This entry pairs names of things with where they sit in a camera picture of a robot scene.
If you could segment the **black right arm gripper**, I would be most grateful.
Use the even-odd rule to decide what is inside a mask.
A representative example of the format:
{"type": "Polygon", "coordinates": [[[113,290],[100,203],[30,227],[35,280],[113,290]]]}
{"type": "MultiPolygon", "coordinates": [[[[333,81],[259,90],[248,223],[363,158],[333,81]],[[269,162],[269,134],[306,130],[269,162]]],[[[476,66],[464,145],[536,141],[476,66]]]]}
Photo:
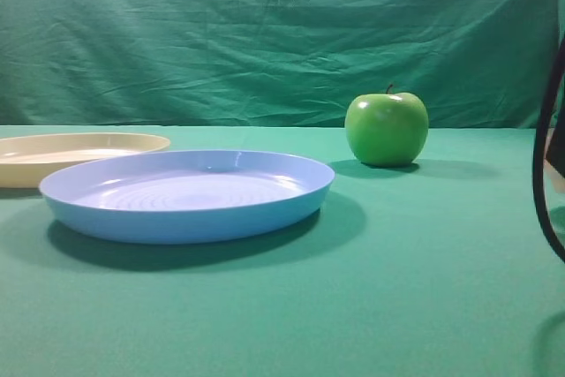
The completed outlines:
{"type": "Polygon", "coordinates": [[[544,172],[554,191],[564,194],[564,120],[560,119],[561,101],[553,101],[544,148],[544,172]]]}

